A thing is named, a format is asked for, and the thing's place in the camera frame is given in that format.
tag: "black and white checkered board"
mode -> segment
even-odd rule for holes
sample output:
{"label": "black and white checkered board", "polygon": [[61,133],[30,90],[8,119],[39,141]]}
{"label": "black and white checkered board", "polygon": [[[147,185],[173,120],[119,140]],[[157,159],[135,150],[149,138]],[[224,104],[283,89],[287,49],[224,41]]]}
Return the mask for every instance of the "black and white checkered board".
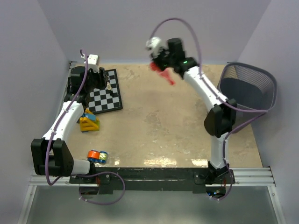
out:
{"label": "black and white checkered board", "polygon": [[91,102],[89,103],[89,110],[93,114],[106,113],[110,111],[117,111],[122,109],[121,92],[117,80],[116,69],[107,70],[110,84],[113,90],[113,97],[107,89],[94,89],[90,93]]}

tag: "gray wall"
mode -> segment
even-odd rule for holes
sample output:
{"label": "gray wall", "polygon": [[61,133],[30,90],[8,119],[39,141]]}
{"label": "gray wall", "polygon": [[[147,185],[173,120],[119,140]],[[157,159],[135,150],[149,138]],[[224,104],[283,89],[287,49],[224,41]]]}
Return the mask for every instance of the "gray wall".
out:
{"label": "gray wall", "polygon": [[298,223],[299,1],[272,0],[239,61],[272,73],[277,105],[254,125],[264,166],[271,165],[288,224]]}
{"label": "gray wall", "polygon": [[30,143],[54,121],[67,60],[36,0],[0,6],[0,223],[16,223],[28,188]]}
{"label": "gray wall", "polygon": [[[196,30],[206,63],[237,60],[270,0],[38,0],[68,59],[79,59],[84,46],[105,62],[149,61],[144,50],[151,31],[162,20],[181,17]],[[182,37],[188,55],[193,40],[178,22],[157,34]]]}

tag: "black wire basket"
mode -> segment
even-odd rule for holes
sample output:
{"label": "black wire basket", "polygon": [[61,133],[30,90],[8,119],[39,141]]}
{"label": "black wire basket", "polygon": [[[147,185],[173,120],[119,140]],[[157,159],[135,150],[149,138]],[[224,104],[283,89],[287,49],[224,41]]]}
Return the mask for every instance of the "black wire basket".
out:
{"label": "black wire basket", "polygon": [[[234,98],[239,109],[270,110],[276,102],[277,83],[274,76],[248,64],[235,62],[226,65],[217,89],[228,99]],[[233,128],[257,115],[237,111]]]}

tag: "blue block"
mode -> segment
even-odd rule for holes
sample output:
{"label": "blue block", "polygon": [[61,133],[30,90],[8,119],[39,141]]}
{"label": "blue block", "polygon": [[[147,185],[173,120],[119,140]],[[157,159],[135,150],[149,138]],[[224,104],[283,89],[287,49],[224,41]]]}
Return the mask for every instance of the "blue block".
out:
{"label": "blue block", "polygon": [[84,117],[87,117],[88,119],[92,120],[93,122],[95,122],[97,120],[97,117],[94,114],[90,114],[90,113],[85,113]]}

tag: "beige table surface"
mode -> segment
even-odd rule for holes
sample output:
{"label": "beige table surface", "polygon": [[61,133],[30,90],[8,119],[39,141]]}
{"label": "beige table surface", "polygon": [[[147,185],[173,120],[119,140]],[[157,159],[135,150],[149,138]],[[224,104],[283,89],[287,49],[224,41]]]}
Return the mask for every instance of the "beige table surface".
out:
{"label": "beige table surface", "polygon": [[[108,152],[109,167],[197,167],[211,155],[211,139],[203,121],[206,108],[195,90],[172,74],[166,80],[145,64],[101,64],[117,69],[123,109],[97,115],[100,130],[81,133],[75,125],[68,147],[76,159],[95,149]],[[217,85],[224,65],[205,65]],[[229,139],[231,167],[262,167],[250,126]]]}

